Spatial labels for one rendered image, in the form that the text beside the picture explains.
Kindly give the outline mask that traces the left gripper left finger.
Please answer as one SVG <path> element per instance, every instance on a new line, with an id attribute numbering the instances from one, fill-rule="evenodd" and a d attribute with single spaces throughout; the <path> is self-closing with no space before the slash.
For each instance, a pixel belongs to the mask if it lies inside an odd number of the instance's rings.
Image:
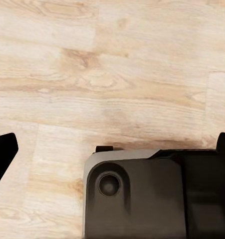
<path id="1" fill-rule="evenodd" d="M 0 180 L 18 152 L 16 136 L 13 132 L 0 135 Z"/>

